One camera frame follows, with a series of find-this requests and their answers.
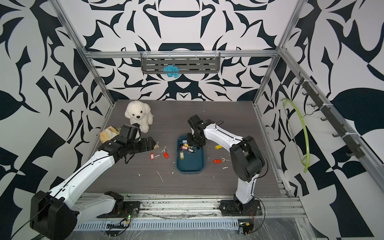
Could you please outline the teal plastic storage box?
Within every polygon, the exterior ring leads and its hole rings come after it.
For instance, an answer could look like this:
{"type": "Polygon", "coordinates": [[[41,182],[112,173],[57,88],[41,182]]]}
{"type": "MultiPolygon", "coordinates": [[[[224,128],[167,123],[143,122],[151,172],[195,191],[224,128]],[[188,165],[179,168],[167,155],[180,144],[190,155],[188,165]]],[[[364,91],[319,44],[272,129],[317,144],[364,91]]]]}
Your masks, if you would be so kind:
{"type": "Polygon", "coordinates": [[[198,174],[205,167],[205,154],[203,148],[192,147],[194,152],[182,150],[182,145],[187,143],[187,134],[179,136],[177,140],[177,161],[176,166],[182,174],[198,174]],[[180,159],[180,152],[184,153],[185,158],[180,159]]]}

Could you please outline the red white tag key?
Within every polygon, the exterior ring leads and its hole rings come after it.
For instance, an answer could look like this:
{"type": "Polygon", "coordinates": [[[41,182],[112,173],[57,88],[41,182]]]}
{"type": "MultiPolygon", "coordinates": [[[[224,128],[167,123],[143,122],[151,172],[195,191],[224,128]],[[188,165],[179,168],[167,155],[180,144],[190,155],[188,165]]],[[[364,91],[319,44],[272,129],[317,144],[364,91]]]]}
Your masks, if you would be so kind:
{"type": "Polygon", "coordinates": [[[156,158],[158,158],[160,155],[155,155],[154,153],[151,153],[150,154],[150,158],[151,160],[155,160],[156,158]]]}

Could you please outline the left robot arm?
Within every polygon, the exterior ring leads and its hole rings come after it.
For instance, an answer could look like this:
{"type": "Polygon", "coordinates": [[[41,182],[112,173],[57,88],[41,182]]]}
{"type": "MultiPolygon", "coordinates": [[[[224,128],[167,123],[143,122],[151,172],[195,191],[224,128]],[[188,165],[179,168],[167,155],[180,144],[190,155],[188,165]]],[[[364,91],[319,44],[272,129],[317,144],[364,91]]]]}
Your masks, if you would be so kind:
{"type": "Polygon", "coordinates": [[[48,192],[39,191],[31,200],[30,228],[50,240],[64,240],[80,224],[96,217],[127,217],[122,195],[108,191],[80,205],[76,202],[106,170],[120,159],[127,164],[135,154],[150,152],[156,142],[142,138],[138,124],[124,125],[120,134],[106,141],[70,177],[48,192]]]}

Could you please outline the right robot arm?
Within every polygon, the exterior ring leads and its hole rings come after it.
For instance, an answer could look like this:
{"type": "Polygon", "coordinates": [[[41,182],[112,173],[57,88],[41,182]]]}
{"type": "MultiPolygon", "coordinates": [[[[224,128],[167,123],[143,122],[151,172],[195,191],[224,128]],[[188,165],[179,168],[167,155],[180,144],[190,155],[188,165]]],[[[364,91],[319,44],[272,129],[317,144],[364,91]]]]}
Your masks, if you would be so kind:
{"type": "Polygon", "coordinates": [[[227,213],[247,211],[254,203],[256,181],[262,177],[262,170],[268,164],[254,138],[234,135],[222,129],[218,123],[201,120],[198,115],[190,117],[188,124],[192,130],[187,136],[190,146],[203,147],[209,140],[230,153],[233,170],[238,177],[238,186],[234,200],[222,203],[221,210],[227,213]]]}

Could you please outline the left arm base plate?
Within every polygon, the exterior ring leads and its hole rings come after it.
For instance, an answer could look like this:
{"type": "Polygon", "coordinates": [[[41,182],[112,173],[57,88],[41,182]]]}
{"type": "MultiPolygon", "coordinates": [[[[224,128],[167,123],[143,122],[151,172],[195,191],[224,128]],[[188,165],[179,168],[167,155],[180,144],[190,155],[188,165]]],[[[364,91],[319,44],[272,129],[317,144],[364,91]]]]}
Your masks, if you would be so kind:
{"type": "Polygon", "coordinates": [[[117,201],[113,210],[107,214],[97,216],[97,219],[137,217],[140,212],[140,201],[117,201]]]}

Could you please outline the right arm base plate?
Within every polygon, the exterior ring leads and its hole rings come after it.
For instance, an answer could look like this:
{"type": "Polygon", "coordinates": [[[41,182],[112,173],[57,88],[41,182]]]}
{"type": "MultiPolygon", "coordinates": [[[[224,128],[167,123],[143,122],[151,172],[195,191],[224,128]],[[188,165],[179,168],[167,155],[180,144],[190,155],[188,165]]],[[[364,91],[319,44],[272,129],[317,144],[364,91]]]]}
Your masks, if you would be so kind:
{"type": "Polygon", "coordinates": [[[223,216],[262,216],[263,207],[259,200],[252,200],[247,204],[242,204],[238,200],[221,200],[219,210],[223,216]]]}

